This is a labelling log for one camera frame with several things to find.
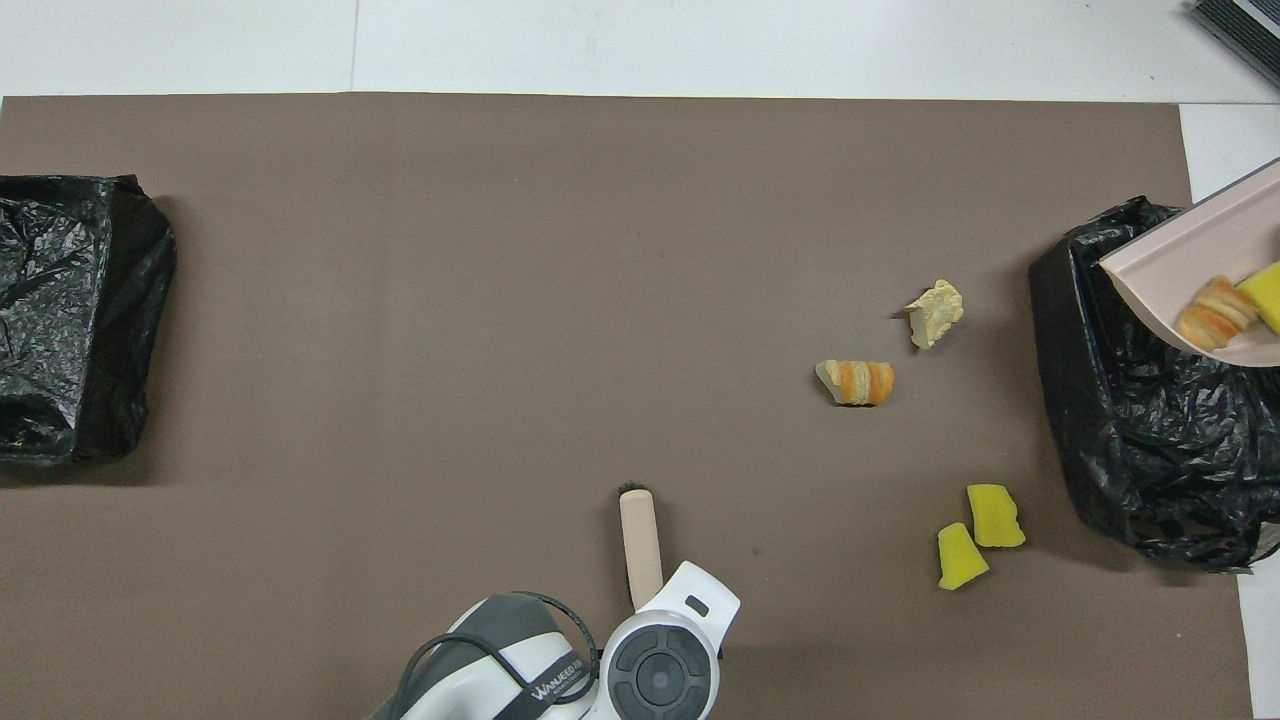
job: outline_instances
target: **plastic dustpan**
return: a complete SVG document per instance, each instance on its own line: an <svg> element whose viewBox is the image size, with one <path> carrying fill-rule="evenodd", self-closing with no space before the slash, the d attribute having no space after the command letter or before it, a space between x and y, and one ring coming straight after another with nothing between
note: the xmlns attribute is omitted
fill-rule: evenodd
<svg viewBox="0 0 1280 720"><path fill-rule="evenodd" d="M1280 365L1280 336L1261 322L1221 350L1204 351L1174 329L1213 275L1238 283L1280 260L1280 159L1258 168L1102 259L1116 290L1161 340L1233 365Z"/></svg>

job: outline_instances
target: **black plastic bag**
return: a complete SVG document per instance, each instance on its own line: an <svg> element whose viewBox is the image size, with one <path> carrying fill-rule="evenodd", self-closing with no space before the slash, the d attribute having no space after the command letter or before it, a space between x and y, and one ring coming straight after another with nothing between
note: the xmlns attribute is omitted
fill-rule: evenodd
<svg viewBox="0 0 1280 720"><path fill-rule="evenodd" d="M133 177L0 177L0 460L138 445L175 261Z"/></svg>
<svg viewBox="0 0 1280 720"><path fill-rule="evenodd" d="M1260 541L1280 519L1280 369L1169 346L1098 266L1176 213L1137 197L1037 260L1036 350L1080 519L1149 557L1230 571L1280 544Z"/></svg>

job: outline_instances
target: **white table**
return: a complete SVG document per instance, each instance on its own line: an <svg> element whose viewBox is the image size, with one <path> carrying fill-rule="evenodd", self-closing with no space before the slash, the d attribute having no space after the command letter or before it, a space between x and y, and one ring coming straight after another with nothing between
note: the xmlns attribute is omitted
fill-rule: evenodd
<svg viewBox="0 0 1280 720"><path fill-rule="evenodd" d="M1197 199L1280 156L1280 90L1178 0L0 0L0 96L352 90L1176 102ZM1240 578L1257 717L1277 607L1280 557Z"/></svg>

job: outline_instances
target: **croissant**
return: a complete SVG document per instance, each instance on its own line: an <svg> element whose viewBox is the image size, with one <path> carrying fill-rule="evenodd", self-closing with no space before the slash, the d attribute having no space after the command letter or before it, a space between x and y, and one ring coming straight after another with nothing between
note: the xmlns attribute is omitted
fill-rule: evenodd
<svg viewBox="0 0 1280 720"><path fill-rule="evenodd" d="M814 372L841 405L879 405L893 392L893 366L861 360L824 360Z"/></svg>
<svg viewBox="0 0 1280 720"><path fill-rule="evenodd" d="M1196 293L1175 329L1201 350L1217 350L1257 319L1257 306L1231 281L1217 275Z"/></svg>

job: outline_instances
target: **yellow sponge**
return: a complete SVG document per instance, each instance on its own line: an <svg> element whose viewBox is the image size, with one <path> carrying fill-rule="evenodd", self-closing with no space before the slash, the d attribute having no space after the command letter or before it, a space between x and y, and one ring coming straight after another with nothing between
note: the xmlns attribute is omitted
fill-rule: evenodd
<svg viewBox="0 0 1280 720"><path fill-rule="evenodd" d="M982 547L1018 547L1027 542L1018 524L1018 506L1005 486L969 486L973 537Z"/></svg>
<svg viewBox="0 0 1280 720"><path fill-rule="evenodd" d="M942 561L938 587L945 591L954 591L991 569L964 523L951 523L938 530L938 557Z"/></svg>
<svg viewBox="0 0 1280 720"><path fill-rule="evenodd" d="M1271 332L1280 334L1280 261L1249 275L1239 290L1258 306L1258 314Z"/></svg>

